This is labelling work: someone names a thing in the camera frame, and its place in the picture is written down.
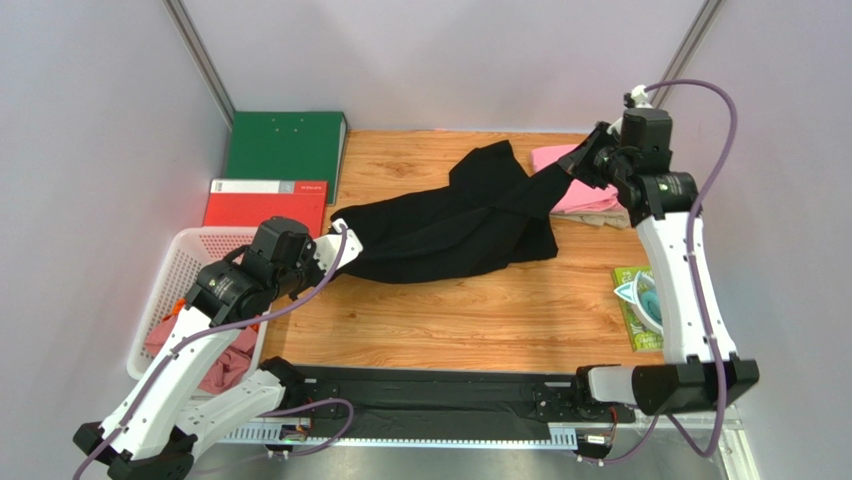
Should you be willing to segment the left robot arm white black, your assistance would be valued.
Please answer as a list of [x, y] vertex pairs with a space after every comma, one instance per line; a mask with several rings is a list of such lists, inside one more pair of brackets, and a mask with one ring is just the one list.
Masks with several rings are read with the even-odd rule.
[[85, 459], [111, 479], [184, 479], [212, 445], [261, 416], [287, 414], [304, 375], [281, 357], [258, 364], [238, 384], [198, 405], [190, 400], [240, 333], [301, 307], [363, 247], [343, 220], [317, 239], [283, 217], [262, 222], [253, 238], [201, 268], [176, 323], [139, 382], [105, 419], [73, 436]]

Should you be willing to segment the black floral t shirt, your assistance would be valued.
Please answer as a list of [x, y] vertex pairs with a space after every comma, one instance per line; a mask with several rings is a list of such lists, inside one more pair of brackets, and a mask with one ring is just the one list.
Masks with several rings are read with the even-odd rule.
[[550, 213], [572, 183], [560, 166], [528, 175], [504, 140], [470, 151], [448, 179], [439, 189], [333, 214], [363, 246], [341, 273], [414, 284], [484, 275], [557, 256]]

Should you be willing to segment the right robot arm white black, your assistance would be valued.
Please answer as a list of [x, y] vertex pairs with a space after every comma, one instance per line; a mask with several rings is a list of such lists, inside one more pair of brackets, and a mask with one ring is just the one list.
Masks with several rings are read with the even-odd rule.
[[693, 209], [694, 178], [670, 169], [673, 121], [655, 108], [628, 108], [557, 164], [590, 187], [613, 186], [648, 257], [661, 307], [661, 365], [593, 366], [581, 372], [600, 403], [648, 416], [722, 412], [760, 378], [758, 364], [737, 352], [724, 324], [703, 252], [703, 222]]

